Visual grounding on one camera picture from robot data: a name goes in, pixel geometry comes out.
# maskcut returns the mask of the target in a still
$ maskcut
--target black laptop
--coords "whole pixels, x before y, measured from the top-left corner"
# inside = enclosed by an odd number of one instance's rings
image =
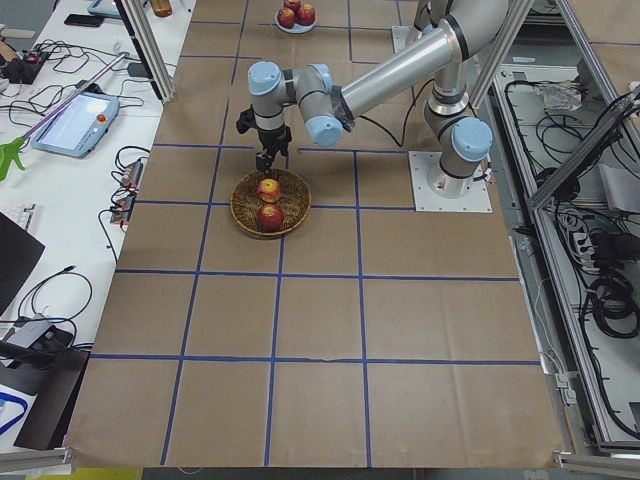
[[[44,245],[0,213],[0,315],[42,256]]]

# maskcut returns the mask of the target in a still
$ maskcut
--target apple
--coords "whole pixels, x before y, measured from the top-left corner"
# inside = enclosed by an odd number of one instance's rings
[[[290,8],[296,13],[298,13],[298,10],[300,9],[300,5],[301,5],[300,0],[284,0],[284,6],[286,8]]]
[[[282,227],[284,213],[278,205],[267,203],[258,210],[258,225],[263,232],[277,232]]]
[[[290,8],[283,7],[278,10],[276,20],[281,27],[291,29],[296,24],[296,12]]]
[[[276,203],[280,199],[280,184],[273,178],[265,178],[258,184],[256,193],[263,202]]]
[[[316,21],[316,9],[310,3],[303,3],[296,13],[296,22],[302,26],[313,24]]]

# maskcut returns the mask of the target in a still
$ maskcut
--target yellow object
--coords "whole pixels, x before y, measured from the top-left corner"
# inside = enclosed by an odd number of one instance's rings
[[[142,469],[136,468],[79,468],[71,475],[43,475],[26,480],[141,480]]]
[[[173,13],[169,0],[151,0],[151,8],[157,17],[168,17]]]

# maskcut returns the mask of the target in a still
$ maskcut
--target white table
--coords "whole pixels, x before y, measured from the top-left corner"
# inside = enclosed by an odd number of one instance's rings
[[[177,65],[182,44],[191,19],[191,11],[196,0],[173,2],[173,15],[157,18],[150,7],[146,8],[163,58],[167,64]],[[47,39],[62,40],[68,44],[92,47],[103,51],[127,51],[137,57],[137,53],[121,21],[106,19],[97,29],[64,25],[70,13],[86,13],[87,0],[61,0],[58,7],[35,43]],[[77,63],[67,60],[65,69],[73,69]],[[88,79],[103,64],[91,61],[75,74],[53,71],[51,62],[45,64],[33,85],[25,85],[15,98],[0,98],[0,105],[16,99],[25,99],[41,91],[47,85],[75,84]],[[168,70],[173,73],[174,67]],[[128,78],[126,72],[109,72],[98,83],[109,94],[117,94],[122,81]],[[8,95],[17,92],[11,86]],[[29,229],[46,248],[35,270],[17,295],[17,300],[43,278],[76,265],[76,271],[86,275],[93,285],[93,298],[88,308],[75,319],[78,326],[76,343],[92,342],[102,315],[111,279],[115,269],[112,253],[107,249],[107,240],[98,224],[97,214],[110,205],[110,198],[117,188],[111,178],[116,152],[125,145],[151,148],[155,132],[162,115],[162,103],[155,97],[147,83],[131,83],[125,86],[124,95],[139,96],[144,99],[143,107],[121,109],[110,126],[108,133],[98,143],[96,149],[84,159],[74,159],[55,155],[27,147],[21,155],[26,171],[12,165],[5,181],[0,183],[0,204],[15,205],[35,203],[38,211],[35,223]],[[35,115],[14,114],[14,118],[33,124]],[[24,134],[25,127],[11,124],[7,113],[0,111],[0,143],[7,143]],[[135,161],[143,152],[123,152],[124,164]],[[124,232],[110,225],[109,215],[103,218],[116,252],[120,251]],[[45,286],[38,295],[38,307],[46,307],[47,316],[64,317],[77,312],[87,299],[88,288],[77,277],[67,276],[55,279]],[[2,320],[13,320],[17,315],[17,301],[7,309]],[[0,390],[19,395],[29,404],[35,397],[0,387]],[[12,406],[0,412],[0,424],[14,416]],[[21,428],[21,423],[0,436],[0,453],[20,451],[13,442]]]

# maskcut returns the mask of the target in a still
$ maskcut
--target white plate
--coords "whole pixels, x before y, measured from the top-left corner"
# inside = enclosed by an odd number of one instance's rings
[[[280,25],[278,23],[278,12],[276,12],[275,16],[273,17],[273,19],[276,22],[276,25],[278,26],[278,28],[280,30],[282,30],[283,32],[287,32],[287,33],[305,33],[308,32],[309,30],[311,30],[313,27],[316,26],[316,22],[313,22],[311,25],[299,25],[299,24],[295,24],[293,26],[293,28],[284,28],[282,25]]]

